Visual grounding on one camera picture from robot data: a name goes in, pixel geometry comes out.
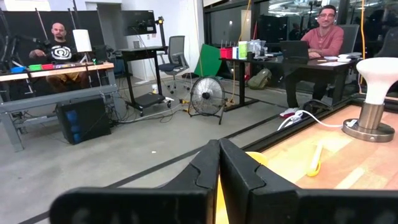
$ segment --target man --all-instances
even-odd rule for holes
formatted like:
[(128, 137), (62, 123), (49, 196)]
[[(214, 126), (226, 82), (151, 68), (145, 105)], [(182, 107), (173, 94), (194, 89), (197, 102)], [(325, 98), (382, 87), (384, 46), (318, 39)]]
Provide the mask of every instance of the man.
[(300, 26), (293, 23), (293, 29), (289, 32), (289, 40), (300, 40)]
[[(310, 59), (321, 58), (325, 56), (338, 56), (341, 45), (343, 44), (343, 29), (335, 26), (336, 8), (331, 5), (323, 6), (318, 15), (317, 22), (319, 27), (310, 30), (301, 40), (308, 43), (308, 54)], [(298, 68), (285, 78), (285, 87), (287, 95), (287, 104), (289, 108), (280, 114), (283, 118), (294, 115), (299, 110), (299, 104), (296, 99), (296, 84), (303, 80), (306, 75), (316, 77), (313, 87), (312, 98), (321, 100), (326, 93), (326, 88), (330, 80), (318, 70)]]
[[(54, 39), (51, 40), (51, 49), (48, 55), (44, 53), (45, 49), (36, 49), (30, 52), (30, 58), (47, 57), (48, 63), (66, 64), (77, 62), (77, 55), (73, 55), (71, 45), (65, 40), (67, 34), (65, 27), (56, 22), (52, 25), (51, 33)], [(65, 82), (69, 79), (73, 82), (80, 82), (82, 88), (90, 87), (88, 74), (86, 72), (66, 73), (61, 75), (49, 75), (45, 77), (47, 82), (57, 93), (67, 91)]]

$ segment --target black office chair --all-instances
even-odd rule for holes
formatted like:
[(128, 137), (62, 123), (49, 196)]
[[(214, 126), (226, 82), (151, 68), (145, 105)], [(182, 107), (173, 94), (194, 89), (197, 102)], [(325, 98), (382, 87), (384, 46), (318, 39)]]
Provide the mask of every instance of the black office chair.
[[(187, 61), (185, 60), (184, 56), (184, 43), (185, 43), (185, 36), (183, 35), (178, 35), (178, 36), (173, 36), (170, 37), (169, 39), (169, 62), (170, 63), (165, 63), (164, 58), (163, 58), (163, 52), (159, 52), (158, 55), (162, 57), (162, 65), (159, 65), (159, 70), (166, 73), (167, 75), (172, 75), (173, 76), (173, 85), (167, 85), (167, 88), (171, 88), (171, 94), (174, 93), (173, 89), (177, 88), (175, 85), (175, 76), (179, 73), (181, 73), (184, 70), (187, 70), (189, 68), (189, 65)], [(191, 85), (188, 86), (185, 84), (185, 81), (187, 79), (187, 75), (185, 76), (184, 79), (184, 88), (187, 90), (192, 88), (192, 78), (191, 79)]]
[(348, 54), (352, 53), (355, 46), (355, 39), (358, 35), (359, 25), (351, 24), (351, 25), (340, 25), (340, 27), (344, 31), (343, 37), (343, 45), (341, 46), (340, 53)]
[[(398, 57), (398, 27), (387, 32), (381, 50), (374, 57)], [(398, 97), (398, 82), (390, 87), (387, 96)]]
[(398, 57), (398, 27), (387, 32), (383, 47), (374, 57)]

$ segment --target floor fan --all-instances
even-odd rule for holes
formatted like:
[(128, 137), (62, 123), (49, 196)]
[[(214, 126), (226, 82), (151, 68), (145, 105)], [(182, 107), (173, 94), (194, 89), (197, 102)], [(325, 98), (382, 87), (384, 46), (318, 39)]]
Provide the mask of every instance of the floor fan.
[[(220, 81), (213, 77), (201, 77), (192, 86), (188, 113), (191, 117), (216, 116), (219, 118), (218, 124), (221, 124), (225, 102), (225, 92)], [(190, 114), (191, 107), (196, 114)]]

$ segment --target table lamp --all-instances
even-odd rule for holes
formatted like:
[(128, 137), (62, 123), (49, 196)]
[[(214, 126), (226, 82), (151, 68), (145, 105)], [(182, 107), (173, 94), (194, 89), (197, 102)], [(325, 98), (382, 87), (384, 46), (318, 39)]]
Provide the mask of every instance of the table lamp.
[(77, 52), (85, 54), (80, 63), (82, 63), (84, 60), (88, 61), (87, 52), (93, 51), (91, 49), (91, 42), (90, 42), (90, 36), (88, 35), (88, 30), (84, 29), (73, 30), (73, 38), (75, 39)]
[(387, 91), (398, 80), (398, 58), (369, 58), (360, 61), (356, 69), (366, 80), (368, 91), (359, 119), (345, 120), (342, 130), (357, 139), (389, 142), (395, 130), (381, 123), (381, 117)]

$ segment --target smiling man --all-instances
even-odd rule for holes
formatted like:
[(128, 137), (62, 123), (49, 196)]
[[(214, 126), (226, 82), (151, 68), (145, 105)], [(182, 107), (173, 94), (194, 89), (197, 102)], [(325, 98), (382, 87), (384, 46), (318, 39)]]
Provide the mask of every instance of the smiling man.
[[(335, 26), (336, 8), (331, 5), (323, 6), (318, 15), (319, 27), (310, 30), (301, 40), (308, 43), (308, 55), (310, 59), (326, 56), (338, 56), (343, 45), (344, 31)], [(328, 81), (319, 70), (298, 68), (285, 78), (285, 88), (287, 95), (288, 109), (280, 114), (283, 118), (288, 118), (299, 110), (296, 99), (296, 84), (303, 80), (307, 75), (316, 77), (313, 86), (312, 98), (321, 100), (326, 93)]]

